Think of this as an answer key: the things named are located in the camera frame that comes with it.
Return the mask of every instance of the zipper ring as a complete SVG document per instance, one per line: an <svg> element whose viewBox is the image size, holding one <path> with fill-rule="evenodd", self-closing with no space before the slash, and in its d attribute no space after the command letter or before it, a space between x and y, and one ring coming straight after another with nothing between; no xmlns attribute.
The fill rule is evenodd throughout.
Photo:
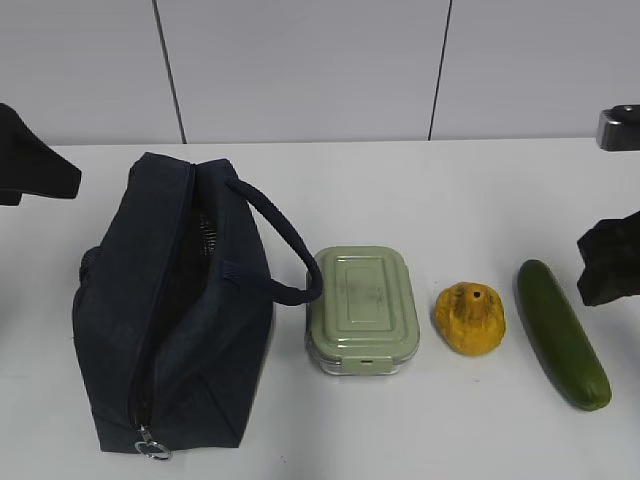
<svg viewBox="0 0 640 480"><path fill-rule="evenodd" d="M155 440L136 442L134 446L138 453L141 453L152 460L167 461L171 460L171 457L173 457L173 452L171 450Z"/></svg>

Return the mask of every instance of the yellow squash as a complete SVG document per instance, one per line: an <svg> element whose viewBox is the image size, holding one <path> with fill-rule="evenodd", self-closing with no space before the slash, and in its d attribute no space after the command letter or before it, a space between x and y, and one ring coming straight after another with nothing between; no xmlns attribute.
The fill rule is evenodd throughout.
<svg viewBox="0 0 640 480"><path fill-rule="evenodd" d="M436 302L436 325L457 352L488 353L500 345L506 330L500 295L480 283L462 282L449 287Z"/></svg>

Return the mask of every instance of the white wall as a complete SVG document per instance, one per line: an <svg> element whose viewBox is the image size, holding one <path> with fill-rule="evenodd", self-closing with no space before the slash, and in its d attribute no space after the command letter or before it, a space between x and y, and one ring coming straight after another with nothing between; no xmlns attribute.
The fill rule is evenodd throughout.
<svg viewBox="0 0 640 480"><path fill-rule="evenodd" d="M638 0L454 0L433 138L595 134L640 103Z"/></svg>
<svg viewBox="0 0 640 480"><path fill-rule="evenodd" d="M190 142L426 139L449 0L158 0ZM638 0L453 0L434 139L640 103ZM177 143L152 0L4 0L0 102L53 144Z"/></svg>
<svg viewBox="0 0 640 480"><path fill-rule="evenodd" d="M52 144L180 141L150 1L2 0L0 102Z"/></svg>
<svg viewBox="0 0 640 480"><path fill-rule="evenodd" d="M190 142L426 139L448 0L160 0Z"/></svg>

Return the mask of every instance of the black object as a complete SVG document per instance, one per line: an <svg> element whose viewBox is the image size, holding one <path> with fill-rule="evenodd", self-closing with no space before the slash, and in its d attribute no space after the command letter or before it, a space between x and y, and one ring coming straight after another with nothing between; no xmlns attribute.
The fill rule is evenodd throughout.
<svg viewBox="0 0 640 480"><path fill-rule="evenodd" d="M308 289L270 278L247 202L302 258ZM80 277L74 341L100 447L159 459L239 445L273 302L299 305L322 293L298 233L229 161L191 165L149 153L132 167Z"/></svg>
<svg viewBox="0 0 640 480"><path fill-rule="evenodd" d="M640 150L640 105L617 105L603 110L596 137L604 150Z"/></svg>
<svg viewBox="0 0 640 480"><path fill-rule="evenodd" d="M600 220L578 240L585 269L578 290L585 305L640 294L640 212Z"/></svg>
<svg viewBox="0 0 640 480"><path fill-rule="evenodd" d="M18 205L23 193L75 198L81 176L0 103L0 205Z"/></svg>

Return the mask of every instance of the bag handle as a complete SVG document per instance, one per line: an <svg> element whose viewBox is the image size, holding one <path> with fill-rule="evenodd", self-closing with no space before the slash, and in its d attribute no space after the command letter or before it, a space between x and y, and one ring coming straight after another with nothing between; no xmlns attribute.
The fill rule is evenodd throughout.
<svg viewBox="0 0 640 480"><path fill-rule="evenodd" d="M307 250L302 238L278 208L257 188L233 177L225 178L225 185L243 197L273 226L294 252L307 266L310 282L306 290L282 285L236 262L224 261L223 278L238 286L259 290L282 305L309 303L322 295L322 272L313 256Z"/></svg>

